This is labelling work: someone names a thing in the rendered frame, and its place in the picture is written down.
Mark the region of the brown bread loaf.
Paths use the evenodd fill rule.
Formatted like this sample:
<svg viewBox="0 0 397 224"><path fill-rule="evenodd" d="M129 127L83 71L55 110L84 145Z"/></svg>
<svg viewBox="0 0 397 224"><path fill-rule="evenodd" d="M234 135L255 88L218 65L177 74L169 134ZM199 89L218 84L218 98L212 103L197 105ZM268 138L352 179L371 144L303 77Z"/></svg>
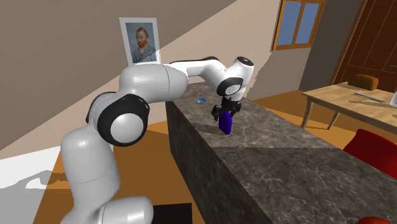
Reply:
<svg viewBox="0 0 397 224"><path fill-rule="evenodd" d="M378 84L378 78L367 74L356 74L348 81L348 85L365 90L375 90Z"/></svg>

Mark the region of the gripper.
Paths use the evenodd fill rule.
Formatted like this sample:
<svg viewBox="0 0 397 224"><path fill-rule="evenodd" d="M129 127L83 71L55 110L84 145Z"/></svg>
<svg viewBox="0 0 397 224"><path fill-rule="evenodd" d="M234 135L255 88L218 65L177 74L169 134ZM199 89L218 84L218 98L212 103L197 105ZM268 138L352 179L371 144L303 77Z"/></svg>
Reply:
<svg viewBox="0 0 397 224"><path fill-rule="evenodd" d="M242 104L240 101L232 101L230 97L223 97L221 105L214 105L211 114L215 121L218 120L222 112L230 112L230 117L233 118L233 116L240 111L241 106Z"/></svg>

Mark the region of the light wooden table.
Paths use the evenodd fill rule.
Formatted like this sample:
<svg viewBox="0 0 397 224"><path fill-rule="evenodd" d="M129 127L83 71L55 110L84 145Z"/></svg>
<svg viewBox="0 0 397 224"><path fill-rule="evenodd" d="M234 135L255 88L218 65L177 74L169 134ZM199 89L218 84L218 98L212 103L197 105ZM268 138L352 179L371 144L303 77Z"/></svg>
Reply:
<svg viewBox="0 0 397 224"><path fill-rule="evenodd" d="M343 114L397 134L397 107L389 104L393 97L391 92L365 90L343 82L302 94L307 97L307 106L301 128L306 126L312 106L318 104L335 112L329 127L332 127L339 114Z"/></svg>

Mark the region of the blue vase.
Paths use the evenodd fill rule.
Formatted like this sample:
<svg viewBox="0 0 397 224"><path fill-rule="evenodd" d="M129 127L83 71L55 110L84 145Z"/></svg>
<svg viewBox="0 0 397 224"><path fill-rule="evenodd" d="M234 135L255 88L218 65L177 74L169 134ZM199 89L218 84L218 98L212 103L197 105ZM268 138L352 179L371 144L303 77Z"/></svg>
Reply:
<svg viewBox="0 0 397 224"><path fill-rule="evenodd" d="M232 130L232 117L229 112L222 112L219 116L219 129L226 135L229 135Z"/></svg>

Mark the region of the wooden framed window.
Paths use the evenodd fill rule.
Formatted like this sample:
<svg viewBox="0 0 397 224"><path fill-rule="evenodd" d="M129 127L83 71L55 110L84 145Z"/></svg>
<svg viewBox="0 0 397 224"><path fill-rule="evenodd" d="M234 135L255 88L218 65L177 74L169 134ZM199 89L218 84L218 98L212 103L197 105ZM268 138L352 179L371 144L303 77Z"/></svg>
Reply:
<svg viewBox="0 0 397 224"><path fill-rule="evenodd" d="M326 0L281 0L272 50L310 48Z"/></svg>

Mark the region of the dark wooden door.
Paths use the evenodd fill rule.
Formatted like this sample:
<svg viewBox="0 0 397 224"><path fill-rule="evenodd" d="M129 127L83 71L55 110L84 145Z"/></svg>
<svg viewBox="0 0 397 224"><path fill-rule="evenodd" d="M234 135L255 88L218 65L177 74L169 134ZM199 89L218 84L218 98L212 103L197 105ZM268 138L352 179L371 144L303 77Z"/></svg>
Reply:
<svg viewBox="0 0 397 224"><path fill-rule="evenodd" d="M379 79L380 90L397 88L397 0L366 0L341 53L330 84L349 81L356 74Z"/></svg>

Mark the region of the red chair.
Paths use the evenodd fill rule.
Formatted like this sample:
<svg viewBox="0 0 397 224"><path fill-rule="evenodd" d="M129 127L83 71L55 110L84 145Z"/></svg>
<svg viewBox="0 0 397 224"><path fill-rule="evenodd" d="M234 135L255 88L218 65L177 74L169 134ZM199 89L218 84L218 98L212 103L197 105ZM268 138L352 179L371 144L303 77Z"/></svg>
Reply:
<svg viewBox="0 0 397 224"><path fill-rule="evenodd" d="M397 144L365 129L358 129L345 152L397 179Z"/></svg>

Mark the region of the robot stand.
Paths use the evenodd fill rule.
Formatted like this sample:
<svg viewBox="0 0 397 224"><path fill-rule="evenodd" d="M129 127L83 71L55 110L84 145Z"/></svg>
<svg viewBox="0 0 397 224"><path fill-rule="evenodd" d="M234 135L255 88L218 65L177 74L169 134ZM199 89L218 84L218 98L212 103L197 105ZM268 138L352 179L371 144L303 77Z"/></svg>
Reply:
<svg viewBox="0 0 397 224"><path fill-rule="evenodd" d="M192 204L166 204L153 206L151 224L193 224Z"/></svg>

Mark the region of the orange round object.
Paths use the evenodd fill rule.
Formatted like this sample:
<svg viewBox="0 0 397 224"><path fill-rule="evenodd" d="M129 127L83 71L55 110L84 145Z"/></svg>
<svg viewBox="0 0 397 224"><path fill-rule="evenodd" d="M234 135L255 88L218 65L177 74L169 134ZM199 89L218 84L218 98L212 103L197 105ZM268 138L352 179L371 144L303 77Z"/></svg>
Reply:
<svg viewBox="0 0 397 224"><path fill-rule="evenodd" d="M365 216L357 224L391 224L391 222L376 216Z"/></svg>

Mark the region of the framed portrait painting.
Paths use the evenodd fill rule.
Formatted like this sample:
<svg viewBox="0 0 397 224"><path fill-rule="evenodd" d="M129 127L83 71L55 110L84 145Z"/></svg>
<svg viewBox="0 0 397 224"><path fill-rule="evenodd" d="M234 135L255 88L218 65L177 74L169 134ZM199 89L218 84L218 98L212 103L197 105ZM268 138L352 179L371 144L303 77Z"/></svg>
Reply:
<svg viewBox="0 0 397 224"><path fill-rule="evenodd" d="M160 64L157 19L120 17L119 21L129 66Z"/></svg>

